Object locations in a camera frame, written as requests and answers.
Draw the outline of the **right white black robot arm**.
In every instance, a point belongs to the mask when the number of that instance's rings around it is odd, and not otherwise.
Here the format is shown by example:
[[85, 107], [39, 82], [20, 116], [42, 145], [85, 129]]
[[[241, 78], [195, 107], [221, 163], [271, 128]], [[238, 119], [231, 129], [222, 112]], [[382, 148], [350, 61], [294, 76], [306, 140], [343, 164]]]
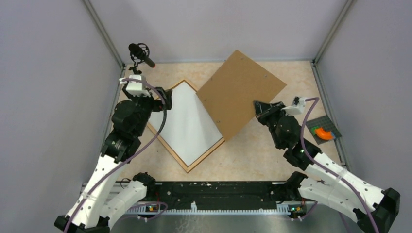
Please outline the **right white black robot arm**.
[[304, 112], [308, 101], [316, 104], [319, 98], [295, 97], [291, 106], [281, 101], [253, 101], [256, 119], [268, 128], [275, 147], [285, 150], [287, 162], [302, 170], [290, 176], [286, 196], [326, 205], [354, 221], [365, 233], [387, 233], [399, 214], [400, 193], [362, 180], [306, 140], [304, 128], [310, 113], [301, 124], [295, 116]]

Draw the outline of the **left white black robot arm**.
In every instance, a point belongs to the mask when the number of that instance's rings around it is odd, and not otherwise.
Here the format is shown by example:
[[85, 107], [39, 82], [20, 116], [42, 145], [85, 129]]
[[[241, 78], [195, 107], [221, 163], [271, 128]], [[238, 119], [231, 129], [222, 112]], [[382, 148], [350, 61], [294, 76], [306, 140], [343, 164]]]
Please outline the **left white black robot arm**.
[[64, 233], [108, 233], [129, 207], [155, 196], [154, 178], [139, 173], [137, 180], [107, 201], [119, 174], [147, 148], [141, 145], [139, 138], [151, 113], [162, 112], [161, 126], [165, 125], [167, 111], [172, 108], [173, 90], [154, 88], [158, 99], [152, 93], [132, 95], [126, 89], [123, 92], [128, 99], [115, 106], [111, 118], [113, 129], [105, 139], [92, 176], [74, 206], [54, 222], [54, 226]]

